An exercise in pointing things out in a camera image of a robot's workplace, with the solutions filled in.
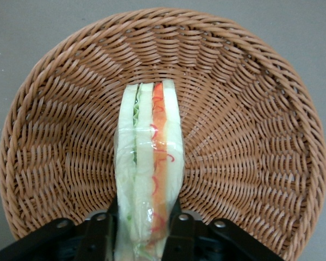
red pepper strip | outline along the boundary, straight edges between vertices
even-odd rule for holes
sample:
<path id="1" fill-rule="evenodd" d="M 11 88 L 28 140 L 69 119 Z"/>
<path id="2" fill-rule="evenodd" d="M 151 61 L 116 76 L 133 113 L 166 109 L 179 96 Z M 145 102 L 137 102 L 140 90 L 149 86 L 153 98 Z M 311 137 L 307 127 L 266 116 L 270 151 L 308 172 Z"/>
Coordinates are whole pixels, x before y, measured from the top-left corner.
<path id="1" fill-rule="evenodd" d="M 151 138 L 151 140 L 154 140 L 157 136 L 158 129 L 157 129 L 157 126 L 154 124 L 150 124 L 150 127 L 152 127 L 154 129 L 154 134 L 153 134 L 153 137 Z"/>

basket weave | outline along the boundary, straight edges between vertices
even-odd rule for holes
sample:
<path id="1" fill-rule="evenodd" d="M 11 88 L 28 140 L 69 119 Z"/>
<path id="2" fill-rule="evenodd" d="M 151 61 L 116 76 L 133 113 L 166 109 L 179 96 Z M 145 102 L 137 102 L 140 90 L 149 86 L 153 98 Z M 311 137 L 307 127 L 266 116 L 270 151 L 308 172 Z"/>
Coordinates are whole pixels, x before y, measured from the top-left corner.
<path id="1" fill-rule="evenodd" d="M 182 207 L 228 218 L 287 260 L 326 190 L 322 126 L 294 69 L 233 21 L 181 9 L 117 14 L 48 52 L 20 87 L 0 144 L 0 187 L 21 238 L 76 223 L 116 194 L 113 137 L 125 86 L 174 80 L 186 164 Z"/>

gray floor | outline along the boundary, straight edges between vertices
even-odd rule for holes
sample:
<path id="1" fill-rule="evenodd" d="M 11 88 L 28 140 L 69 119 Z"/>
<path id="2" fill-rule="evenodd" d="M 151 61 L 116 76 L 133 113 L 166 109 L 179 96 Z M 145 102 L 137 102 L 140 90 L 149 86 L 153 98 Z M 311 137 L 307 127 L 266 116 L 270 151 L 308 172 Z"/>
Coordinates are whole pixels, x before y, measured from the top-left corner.
<path id="1" fill-rule="evenodd" d="M 326 1 L 316 0 L 0 1 L 0 135 L 20 84 L 59 41 L 111 14 L 158 6 L 196 9 L 230 18 L 273 46 L 309 89 L 326 139 Z M 0 249 L 12 241 L 0 199 Z M 326 260 L 326 201 L 299 260 Z"/>

plastic wrap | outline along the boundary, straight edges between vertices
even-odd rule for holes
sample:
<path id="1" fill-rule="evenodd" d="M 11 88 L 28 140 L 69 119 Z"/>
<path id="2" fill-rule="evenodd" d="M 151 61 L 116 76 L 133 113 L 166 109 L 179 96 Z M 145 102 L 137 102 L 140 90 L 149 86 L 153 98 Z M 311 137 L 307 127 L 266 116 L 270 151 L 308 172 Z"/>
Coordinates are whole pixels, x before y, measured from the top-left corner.
<path id="1" fill-rule="evenodd" d="M 115 260 L 160 260 L 183 182 L 184 146 L 172 80 L 128 85 L 115 135 L 119 205 Z"/>

metal screw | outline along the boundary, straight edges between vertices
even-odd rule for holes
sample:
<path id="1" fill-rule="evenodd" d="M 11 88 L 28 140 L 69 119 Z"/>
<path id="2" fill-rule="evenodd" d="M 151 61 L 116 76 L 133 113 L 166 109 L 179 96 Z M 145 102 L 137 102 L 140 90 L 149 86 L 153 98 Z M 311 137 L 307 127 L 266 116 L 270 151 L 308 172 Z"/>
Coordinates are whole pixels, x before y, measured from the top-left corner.
<path id="1" fill-rule="evenodd" d="M 105 213 L 100 214 L 100 215 L 97 216 L 97 221 L 102 221 L 102 220 L 104 220 L 105 218 L 106 218 L 106 214 L 105 214 Z"/>
<path id="2" fill-rule="evenodd" d="M 189 216 L 187 216 L 186 214 L 179 215 L 179 220 L 181 220 L 181 221 L 186 221 L 188 219 L 189 219 Z"/>
<path id="3" fill-rule="evenodd" d="M 218 228 L 223 228 L 223 227 L 226 226 L 226 224 L 225 224 L 223 221 L 220 221 L 220 220 L 215 221 L 214 225 L 215 225 L 216 227 L 218 227 Z"/>
<path id="4" fill-rule="evenodd" d="M 69 224 L 69 221 L 67 220 L 63 220 L 62 222 L 59 222 L 57 224 L 57 228 L 62 228 L 62 227 L 66 227 Z"/>

